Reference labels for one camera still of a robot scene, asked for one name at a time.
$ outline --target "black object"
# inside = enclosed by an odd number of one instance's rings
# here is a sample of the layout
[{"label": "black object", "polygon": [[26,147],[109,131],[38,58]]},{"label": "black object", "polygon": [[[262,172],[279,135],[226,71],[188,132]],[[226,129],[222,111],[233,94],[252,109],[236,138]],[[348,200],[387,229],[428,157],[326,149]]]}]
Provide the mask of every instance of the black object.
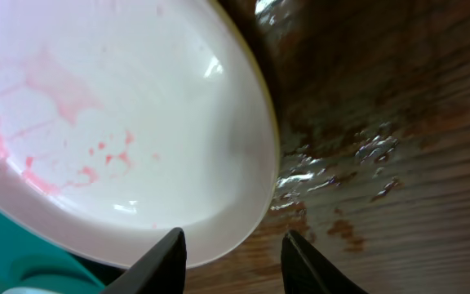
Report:
[{"label": "black object", "polygon": [[[286,294],[366,294],[293,230],[282,240],[281,262]],[[184,232],[175,228],[102,293],[181,294],[185,275]]]}]

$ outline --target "white plate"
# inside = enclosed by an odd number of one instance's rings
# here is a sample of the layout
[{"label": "white plate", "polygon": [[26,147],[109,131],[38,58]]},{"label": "white plate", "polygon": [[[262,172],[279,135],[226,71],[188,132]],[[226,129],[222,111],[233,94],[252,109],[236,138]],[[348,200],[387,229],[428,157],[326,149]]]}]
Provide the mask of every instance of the white plate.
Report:
[{"label": "white plate", "polygon": [[0,0],[0,209],[134,264],[167,231],[188,267],[262,220],[277,132],[259,70],[206,0]]}]

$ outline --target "teal object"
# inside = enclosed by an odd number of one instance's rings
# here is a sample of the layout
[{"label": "teal object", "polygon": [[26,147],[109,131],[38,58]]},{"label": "teal object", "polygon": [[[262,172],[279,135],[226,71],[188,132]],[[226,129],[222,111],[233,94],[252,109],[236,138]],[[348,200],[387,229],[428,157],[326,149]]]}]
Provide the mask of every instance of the teal object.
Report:
[{"label": "teal object", "polygon": [[99,293],[104,285],[62,249],[0,213],[0,294],[13,287],[58,293]]}]

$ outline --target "wet surface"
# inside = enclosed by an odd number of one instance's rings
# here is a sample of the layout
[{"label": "wet surface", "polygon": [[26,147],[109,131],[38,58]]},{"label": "wet surface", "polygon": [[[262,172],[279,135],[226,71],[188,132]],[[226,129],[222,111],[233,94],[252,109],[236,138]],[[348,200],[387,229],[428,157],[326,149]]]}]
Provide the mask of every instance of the wet surface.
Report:
[{"label": "wet surface", "polygon": [[288,229],[368,292],[470,292],[470,1],[220,2],[267,79],[282,163],[263,223],[187,292],[282,292]]}]

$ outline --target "dark brown wood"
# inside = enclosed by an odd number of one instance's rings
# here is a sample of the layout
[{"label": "dark brown wood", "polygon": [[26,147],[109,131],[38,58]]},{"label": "dark brown wood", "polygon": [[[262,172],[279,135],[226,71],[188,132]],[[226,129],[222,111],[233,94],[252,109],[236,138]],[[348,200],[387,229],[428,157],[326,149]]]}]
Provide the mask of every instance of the dark brown wood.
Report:
[{"label": "dark brown wood", "polygon": [[296,229],[370,293],[470,293],[470,0],[221,3],[271,88],[282,167],[259,228],[186,292],[282,293]]}]

